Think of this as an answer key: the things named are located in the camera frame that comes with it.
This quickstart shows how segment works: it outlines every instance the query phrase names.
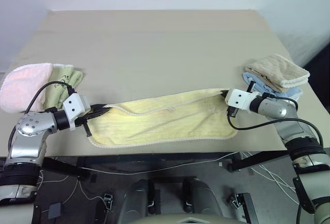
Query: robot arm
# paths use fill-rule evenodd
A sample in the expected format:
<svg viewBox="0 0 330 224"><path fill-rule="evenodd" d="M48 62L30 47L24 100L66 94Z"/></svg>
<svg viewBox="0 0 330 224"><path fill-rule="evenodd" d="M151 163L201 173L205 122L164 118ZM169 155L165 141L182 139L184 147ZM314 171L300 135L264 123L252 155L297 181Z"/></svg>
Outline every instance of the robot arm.
<svg viewBox="0 0 330 224"><path fill-rule="evenodd" d="M315 214L315 223L330 222L330 157L309 125L299 121L296 108L284 100L269 99L259 92L238 89L231 89L225 102L230 106L230 116L235 116L237 109L245 109L269 120L297 119L283 120L274 125L292 159L297 174L293 183L302 208Z"/></svg>

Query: beige tabletop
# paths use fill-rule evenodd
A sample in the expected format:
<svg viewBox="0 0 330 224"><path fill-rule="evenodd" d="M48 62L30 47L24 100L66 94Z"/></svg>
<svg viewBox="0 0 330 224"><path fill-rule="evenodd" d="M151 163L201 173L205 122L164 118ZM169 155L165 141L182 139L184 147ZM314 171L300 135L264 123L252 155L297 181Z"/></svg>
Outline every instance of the beige tabletop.
<svg viewBox="0 0 330 224"><path fill-rule="evenodd" d="M290 55L257 12L50 12L11 65L73 64L84 79L76 90L91 104L120 103L179 92L235 87L245 90L243 66L273 53ZM315 124L329 147L330 118L307 84L298 116ZM21 114L0 111L0 156ZM241 111L240 126L266 121ZM51 135L47 156L284 150L272 125L239 131L227 140L195 140L135 148L93 146L82 127Z"/></svg>

